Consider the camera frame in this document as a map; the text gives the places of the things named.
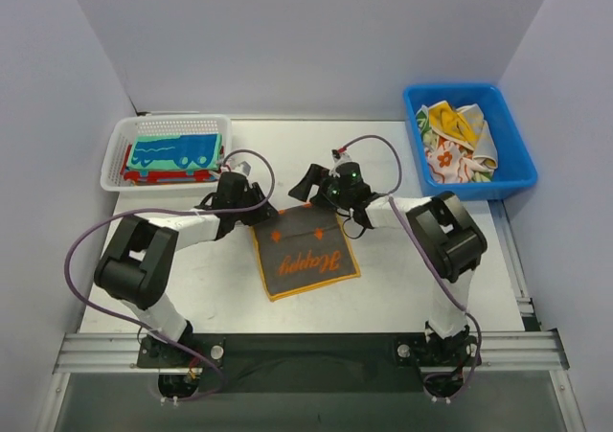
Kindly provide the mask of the grey orange-edged towel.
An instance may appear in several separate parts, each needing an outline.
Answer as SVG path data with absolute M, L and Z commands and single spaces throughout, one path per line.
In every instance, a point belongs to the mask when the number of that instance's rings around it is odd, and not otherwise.
M 304 204 L 251 229 L 263 289 L 272 302 L 361 276 L 340 217 Z

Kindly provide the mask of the green teal towel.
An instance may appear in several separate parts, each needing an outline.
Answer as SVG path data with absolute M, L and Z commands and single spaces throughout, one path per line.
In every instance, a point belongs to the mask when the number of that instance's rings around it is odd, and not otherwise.
M 218 133 L 139 136 L 126 166 L 135 171 L 209 170 L 217 163 L 221 147 Z

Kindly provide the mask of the red blue tiger towel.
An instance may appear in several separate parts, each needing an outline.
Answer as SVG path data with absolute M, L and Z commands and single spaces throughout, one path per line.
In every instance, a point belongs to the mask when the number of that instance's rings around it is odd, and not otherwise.
M 120 176 L 124 181 L 130 182 L 135 186 L 143 185 L 167 185 L 184 183 L 213 183 L 216 182 L 220 171 L 219 169 L 193 170 L 193 171 L 137 171 L 127 165 L 132 145 L 129 145 L 125 152 L 123 167 Z

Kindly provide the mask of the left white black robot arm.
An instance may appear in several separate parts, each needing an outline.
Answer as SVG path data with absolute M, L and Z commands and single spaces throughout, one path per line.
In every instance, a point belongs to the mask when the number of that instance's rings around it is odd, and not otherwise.
M 225 172 L 216 191 L 187 216 L 123 217 L 97 265 L 94 282 L 154 330 L 155 339 L 189 346 L 193 327 L 166 293 L 175 253 L 223 239 L 238 224 L 253 227 L 278 214 L 259 184 L 240 171 Z

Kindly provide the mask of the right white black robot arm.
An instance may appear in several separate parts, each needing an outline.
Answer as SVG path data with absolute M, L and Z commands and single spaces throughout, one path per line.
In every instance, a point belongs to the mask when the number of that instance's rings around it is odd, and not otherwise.
M 345 211 L 365 230 L 403 229 L 436 282 L 425 335 L 445 343 L 467 338 L 470 283 L 488 244 L 456 194 L 395 198 L 377 193 L 364 181 L 360 166 L 348 162 L 332 170 L 310 165 L 288 195 Z

